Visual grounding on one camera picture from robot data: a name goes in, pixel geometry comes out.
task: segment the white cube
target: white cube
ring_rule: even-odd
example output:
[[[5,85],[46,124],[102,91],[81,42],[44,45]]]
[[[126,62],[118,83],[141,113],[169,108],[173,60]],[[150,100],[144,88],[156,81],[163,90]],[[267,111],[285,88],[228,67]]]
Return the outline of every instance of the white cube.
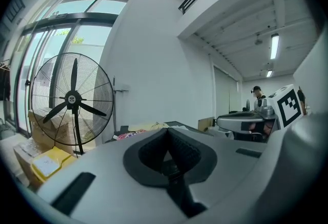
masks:
[[[278,116],[280,128],[285,128],[303,117],[301,103],[294,85],[280,88],[267,98]]]

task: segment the tube light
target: tube light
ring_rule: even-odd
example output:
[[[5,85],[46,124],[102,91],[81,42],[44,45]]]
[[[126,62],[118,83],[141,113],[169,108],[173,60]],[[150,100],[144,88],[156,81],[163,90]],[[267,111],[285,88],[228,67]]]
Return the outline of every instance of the tube light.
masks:
[[[274,34],[271,36],[272,45],[271,45],[271,59],[275,59],[278,52],[279,45],[279,34]]]

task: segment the industrial fan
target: industrial fan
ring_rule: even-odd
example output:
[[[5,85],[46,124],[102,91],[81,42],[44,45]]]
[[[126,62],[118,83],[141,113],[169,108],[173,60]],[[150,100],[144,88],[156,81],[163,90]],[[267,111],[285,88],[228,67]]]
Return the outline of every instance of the industrial fan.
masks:
[[[83,154],[82,145],[95,139],[112,115],[113,88],[94,60],[63,53],[39,69],[31,104],[37,125],[54,142],[78,145]]]

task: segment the black fan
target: black fan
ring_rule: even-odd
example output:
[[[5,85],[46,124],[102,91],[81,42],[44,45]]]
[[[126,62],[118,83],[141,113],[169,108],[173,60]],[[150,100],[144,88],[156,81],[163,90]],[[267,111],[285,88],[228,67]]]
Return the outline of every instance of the black fan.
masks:
[[[113,88],[94,60],[64,53],[49,59],[38,71],[31,104],[38,126],[50,138],[71,146],[77,140],[83,154],[82,145],[97,137],[112,115]]]

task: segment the qr code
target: qr code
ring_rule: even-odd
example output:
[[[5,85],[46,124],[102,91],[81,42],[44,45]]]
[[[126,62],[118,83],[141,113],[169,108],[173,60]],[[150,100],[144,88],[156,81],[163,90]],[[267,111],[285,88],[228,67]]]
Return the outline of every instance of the qr code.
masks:
[[[277,103],[284,127],[288,126],[301,115],[301,108],[294,90],[291,90],[282,99],[278,100]]]

